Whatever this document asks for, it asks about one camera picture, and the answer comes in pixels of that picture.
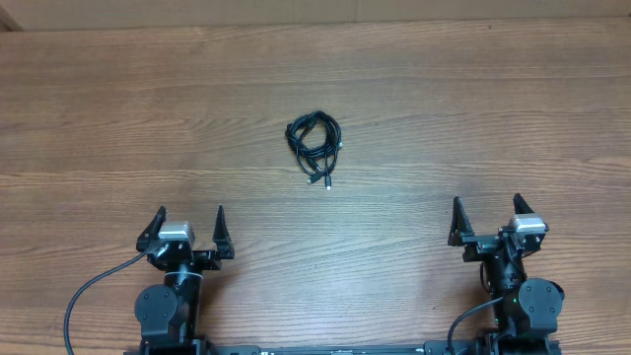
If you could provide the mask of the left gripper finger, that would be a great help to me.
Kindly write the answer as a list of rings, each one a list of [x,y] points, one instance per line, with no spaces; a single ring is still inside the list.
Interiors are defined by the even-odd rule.
[[[166,221],[167,209],[161,206],[144,231],[139,235],[136,241],[137,251],[146,251],[150,243],[158,237],[162,224]]]
[[[213,243],[220,259],[234,259],[235,249],[232,243],[225,219],[225,211],[222,205],[218,206],[216,223],[213,232]]]

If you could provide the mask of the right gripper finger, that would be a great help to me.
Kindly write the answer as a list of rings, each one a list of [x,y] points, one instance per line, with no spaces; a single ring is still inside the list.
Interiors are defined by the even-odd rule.
[[[514,210],[516,214],[533,214],[534,211],[530,208],[530,206],[526,203],[524,198],[516,193],[513,197]]]
[[[464,211],[464,206],[459,196],[453,200],[453,214],[448,245],[451,247],[463,247],[472,244],[474,231]]]

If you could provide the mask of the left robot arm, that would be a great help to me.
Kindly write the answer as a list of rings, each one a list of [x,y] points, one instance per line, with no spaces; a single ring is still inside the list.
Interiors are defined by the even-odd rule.
[[[141,354],[216,354],[205,335],[197,333],[203,272],[219,270],[235,257],[224,208],[216,215],[213,249],[194,249],[193,229],[187,221],[168,221],[161,207],[137,238],[136,249],[165,273],[164,281],[144,289],[134,315],[141,326]]]

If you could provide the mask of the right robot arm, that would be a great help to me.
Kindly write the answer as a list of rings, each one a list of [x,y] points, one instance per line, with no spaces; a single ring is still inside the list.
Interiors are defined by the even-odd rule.
[[[462,259],[480,265],[479,276],[490,297],[486,303],[458,316],[450,325],[445,350],[449,354],[559,354],[560,345],[549,335],[558,329],[565,299],[563,288],[550,280],[530,278],[523,259],[541,249],[549,231],[520,194],[513,197],[514,215],[494,235],[477,235],[457,196],[448,245],[463,247]],[[480,330],[474,340],[458,345],[457,326],[467,318],[491,309],[495,326]]]

